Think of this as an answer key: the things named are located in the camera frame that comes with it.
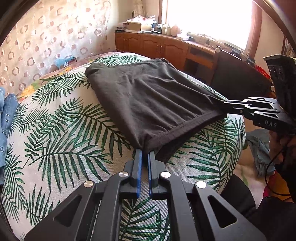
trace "wooden window frame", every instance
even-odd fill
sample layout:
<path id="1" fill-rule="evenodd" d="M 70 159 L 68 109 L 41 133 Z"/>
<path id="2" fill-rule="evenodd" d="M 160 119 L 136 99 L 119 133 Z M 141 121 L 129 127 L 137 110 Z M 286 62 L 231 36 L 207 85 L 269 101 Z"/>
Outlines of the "wooden window frame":
<path id="1" fill-rule="evenodd" d="M 158 22 L 167 23 L 169 0 L 159 0 Z M 254 58 L 257 51 L 262 25 L 262 9 L 252 1 L 252 22 L 246 49 L 243 51 L 248 57 Z"/>

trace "silver screw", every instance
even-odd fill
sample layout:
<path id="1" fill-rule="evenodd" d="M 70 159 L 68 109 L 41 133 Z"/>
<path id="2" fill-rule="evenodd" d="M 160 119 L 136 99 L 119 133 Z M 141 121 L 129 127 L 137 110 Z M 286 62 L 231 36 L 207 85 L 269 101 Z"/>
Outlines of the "silver screw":
<path id="1" fill-rule="evenodd" d="M 128 172 L 125 172 L 125 171 L 120 172 L 120 173 L 119 173 L 119 176 L 120 176 L 120 177 L 127 177 L 127 176 L 128 176 Z"/>
<path id="2" fill-rule="evenodd" d="M 169 178 L 170 177 L 170 173 L 169 172 L 162 172 L 161 176 L 164 178 Z"/>
<path id="3" fill-rule="evenodd" d="M 92 187 L 93 186 L 93 182 L 92 181 L 86 181 L 86 182 L 84 182 L 84 186 L 86 187 L 86 188 L 90 188 L 90 187 Z"/>
<path id="4" fill-rule="evenodd" d="M 207 184 L 203 181 L 198 181 L 198 182 L 196 182 L 196 186 L 198 188 L 205 188 L 207 186 Z"/>

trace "black cable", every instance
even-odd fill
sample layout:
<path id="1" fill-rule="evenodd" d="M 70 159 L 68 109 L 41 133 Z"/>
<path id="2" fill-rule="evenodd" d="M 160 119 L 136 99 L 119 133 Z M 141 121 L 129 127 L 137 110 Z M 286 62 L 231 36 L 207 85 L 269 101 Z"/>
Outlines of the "black cable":
<path id="1" fill-rule="evenodd" d="M 279 154 L 281 154 L 283 152 L 283 150 L 285 150 L 287 147 L 288 147 L 288 144 L 290 143 L 290 141 L 292 140 L 293 136 L 288 140 L 287 144 L 280 150 L 279 153 L 276 154 L 276 156 L 270 161 L 270 163 L 267 165 L 267 168 L 265 170 L 265 175 L 264 175 L 264 179 L 265 179 L 265 183 L 266 183 L 266 186 L 267 188 L 272 191 L 274 194 L 278 195 L 278 196 L 291 196 L 291 194 L 282 194 L 282 193 L 277 193 L 275 191 L 273 191 L 269 186 L 268 186 L 268 183 L 267 183 L 267 170 L 268 168 L 270 167 L 270 165 L 272 164 L 272 162 L 278 157 Z"/>

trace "circle patterned wallpaper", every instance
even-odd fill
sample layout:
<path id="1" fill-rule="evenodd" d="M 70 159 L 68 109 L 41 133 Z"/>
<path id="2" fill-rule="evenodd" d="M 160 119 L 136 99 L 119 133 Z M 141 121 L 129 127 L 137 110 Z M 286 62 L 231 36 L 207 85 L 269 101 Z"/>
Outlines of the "circle patterned wallpaper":
<path id="1" fill-rule="evenodd" d="M 0 87 L 17 95 L 55 71 L 58 59 L 105 53 L 110 9 L 106 0 L 37 2 L 0 47 Z"/>

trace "cardboard box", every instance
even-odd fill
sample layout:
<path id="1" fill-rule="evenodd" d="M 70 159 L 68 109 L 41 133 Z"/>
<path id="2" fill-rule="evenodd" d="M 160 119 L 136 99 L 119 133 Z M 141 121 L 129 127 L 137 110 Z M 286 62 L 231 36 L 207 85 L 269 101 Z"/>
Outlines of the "cardboard box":
<path id="1" fill-rule="evenodd" d="M 133 31 L 151 31 L 152 24 L 143 24 L 143 23 L 136 23 L 136 22 L 129 22 L 128 29 Z"/>

